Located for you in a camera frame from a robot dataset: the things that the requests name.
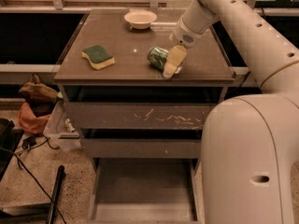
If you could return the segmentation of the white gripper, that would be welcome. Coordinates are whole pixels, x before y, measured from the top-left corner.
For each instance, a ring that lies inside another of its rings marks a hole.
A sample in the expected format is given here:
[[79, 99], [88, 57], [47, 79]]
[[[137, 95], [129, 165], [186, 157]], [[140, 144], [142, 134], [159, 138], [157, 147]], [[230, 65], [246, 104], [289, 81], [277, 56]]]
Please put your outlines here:
[[194, 47], [201, 37], [201, 34], [197, 34], [190, 30], [185, 25], [182, 18], [178, 20], [172, 34], [169, 36], [169, 39], [175, 46], [169, 50], [167, 55], [163, 72], [165, 78], [170, 78], [176, 73], [178, 67], [187, 56], [186, 49]]

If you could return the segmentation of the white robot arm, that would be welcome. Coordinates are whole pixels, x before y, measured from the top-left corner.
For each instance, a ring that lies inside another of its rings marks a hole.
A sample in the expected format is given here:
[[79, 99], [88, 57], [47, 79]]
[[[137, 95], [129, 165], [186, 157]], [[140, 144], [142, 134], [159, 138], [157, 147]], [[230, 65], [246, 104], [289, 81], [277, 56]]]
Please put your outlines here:
[[205, 224], [294, 224], [299, 161], [299, 50], [242, 0], [193, 0], [171, 38], [191, 48], [221, 21], [260, 93], [228, 99], [202, 133]]

